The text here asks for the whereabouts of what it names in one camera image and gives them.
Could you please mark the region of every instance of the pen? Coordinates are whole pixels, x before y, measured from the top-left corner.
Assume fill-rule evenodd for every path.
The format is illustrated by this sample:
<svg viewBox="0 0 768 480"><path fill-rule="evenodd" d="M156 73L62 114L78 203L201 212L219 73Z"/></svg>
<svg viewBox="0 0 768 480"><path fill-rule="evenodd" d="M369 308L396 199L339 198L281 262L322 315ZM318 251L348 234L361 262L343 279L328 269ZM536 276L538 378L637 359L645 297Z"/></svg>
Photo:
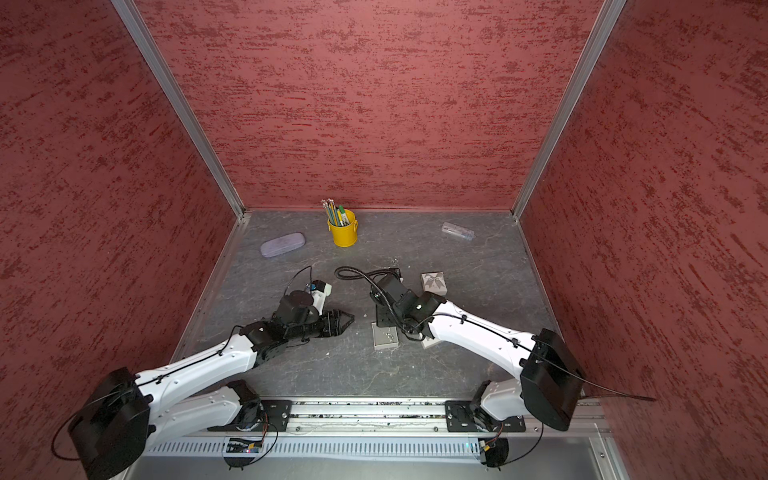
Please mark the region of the pen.
<svg viewBox="0 0 768 480"><path fill-rule="evenodd" d="M344 207L342 207L341 205L339 205L339 217L341 217L341 221L344 224L344 226L349 225L349 217L346 216Z"/></svg>

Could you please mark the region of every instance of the small white object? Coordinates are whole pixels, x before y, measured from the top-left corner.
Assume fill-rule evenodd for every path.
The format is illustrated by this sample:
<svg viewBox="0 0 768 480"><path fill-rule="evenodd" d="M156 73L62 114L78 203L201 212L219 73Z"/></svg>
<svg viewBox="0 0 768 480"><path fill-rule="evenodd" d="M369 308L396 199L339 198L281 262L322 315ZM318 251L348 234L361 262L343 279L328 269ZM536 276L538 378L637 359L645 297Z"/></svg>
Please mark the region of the small white object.
<svg viewBox="0 0 768 480"><path fill-rule="evenodd" d="M442 343L442 340L431 339L427 335L424 335L424 340L422 340L422 347L424 347L424 349L428 349L430 346L435 346L438 343Z"/></svg>
<svg viewBox="0 0 768 480"><path fill-rule="evenodd" d="M456 237L461 237L465 240L472 240L473 238L475 238L474 230L460 227L459 225L454 225L453 223L449 223L449 222L443 222L442 231L445 233L454 235Z"/></svg>
<svg viewBox="0 0 768 480"><path fill-rule="evenodd" d="M323 292L319 290L312 290L312 305L317 308L317 311L322 315L323 307L326 305L326 298L331 294L331 285L326 283L326 288Z"/></svg>
<svg viewBox="0 0 768 480"><path fill-rule="evenodd" d="M422 273L422 288L425 292L437 293L443 296L448 293L443 272Z"/></svg>

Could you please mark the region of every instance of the clear plastic box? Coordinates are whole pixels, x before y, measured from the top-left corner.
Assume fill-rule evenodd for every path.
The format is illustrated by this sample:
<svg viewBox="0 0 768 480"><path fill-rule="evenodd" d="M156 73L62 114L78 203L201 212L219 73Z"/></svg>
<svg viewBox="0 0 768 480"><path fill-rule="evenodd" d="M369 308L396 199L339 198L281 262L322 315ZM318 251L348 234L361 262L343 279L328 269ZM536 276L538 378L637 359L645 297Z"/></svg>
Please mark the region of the clear plastic box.
<svg viewBox="0 0 768 480"><path fill-rule="evenodd" d="M457 237L461 237L465 240L472 240L473 238L475 238L474 230L460 227L459 225L454 225L453 223L449 223L449 222L443 223L442 231L446 233L450 233L451 235L456 235Z"/></svg>

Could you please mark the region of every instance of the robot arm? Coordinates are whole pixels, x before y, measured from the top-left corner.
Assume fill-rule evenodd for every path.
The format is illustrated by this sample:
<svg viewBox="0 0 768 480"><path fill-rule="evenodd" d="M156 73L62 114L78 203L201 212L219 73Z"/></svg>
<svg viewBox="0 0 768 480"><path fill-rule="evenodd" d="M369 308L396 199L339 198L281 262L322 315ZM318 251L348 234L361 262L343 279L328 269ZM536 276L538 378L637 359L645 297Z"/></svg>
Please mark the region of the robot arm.
<svg viewBox="0 0 768 480"><path fill-rule="evenodd" d="M107 375L68 427L88 478L111 478L152 445L226 425L258 400L243 381L189 395L278 356L291 339L341 335L354 317L339 310L322 314L330 285L317 280L310 288L311 294L283 296L271 318L239 327L208 350L136 375L125 368Z"/></svg>
<svg viewBox="0 0 768 480"><path fill-rule="evenodd" d="M190 395L278 356L291 339L341 335L354 317L339 310L322 314L330 285L316 281L310 290L283 296L270 319L239 327L227 341L189 358L137 375L125 368L110 373L68 427L88 478L106 480L153 445L207 427L239 425L244 412L256 411L258 397L242 380ZM372 282L371 297L380 325L455 343L514 377L487 382L478 391L470 409L480 426L491 431L494 419L531 413L552 428L568 429L581 382L549 368L550 362L582 378L583 373L556 334L544 329L533 336L474 316L434 293L416 296L394 273ZM345 317L350 320L343 324Z"/></svg>

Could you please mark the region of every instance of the yellow bucket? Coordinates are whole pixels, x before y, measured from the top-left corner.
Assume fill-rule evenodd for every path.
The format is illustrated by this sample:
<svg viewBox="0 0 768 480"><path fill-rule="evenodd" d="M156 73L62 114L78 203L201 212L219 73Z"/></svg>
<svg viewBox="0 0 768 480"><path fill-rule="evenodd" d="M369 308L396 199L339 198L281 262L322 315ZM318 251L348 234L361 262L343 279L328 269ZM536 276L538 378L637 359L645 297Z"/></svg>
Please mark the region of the yellow bucket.
<svg viewBox="0 0 768 480"><path fill-rule="evenodd" d="M333 234L333 242L339 247L351 247L357 241L357 220L351 210L344 209L349 225L346 227L334 227L328 221L328 230Z"/></svg>

